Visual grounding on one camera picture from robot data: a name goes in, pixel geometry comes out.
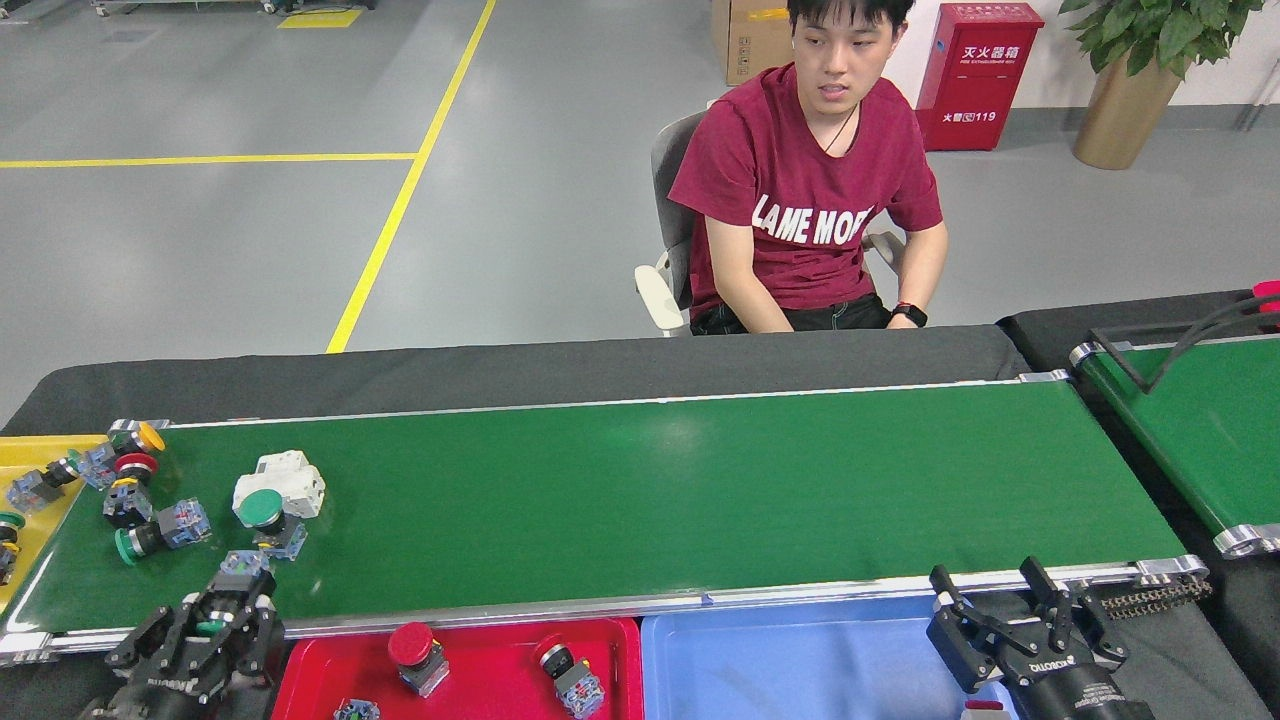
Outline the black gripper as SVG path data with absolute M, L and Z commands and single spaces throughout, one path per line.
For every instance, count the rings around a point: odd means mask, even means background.
M 108 652 L 106 666 L 125 684 L 109 700 L 91 701 L 84 716 L 265 717 L 284 647 L 284 626 L 273 602 L 276 580 L 270 570 L 259 569 L 224 573 L 221 582 L 233 612 L 223 644 L 227 660 L 204 666 L 202 651 L 193 644 L 201 594 L 187 594 L 178 610 L 160 606 Z
M 961 689 L 973 694 L 998 680 L 1020 719 L 1153 719 L 1146 702 L 1129 700 L 1114 680 L 1129 653 L 1107 638 L 1112 624 L 1092 588 L 1057 584 L 1036 557 L 1019 571 L 1034 598 L 1030 653 L 1015 626 L 963 597 L 943 565 L 929 574 L 937 609 L 927 637 Z

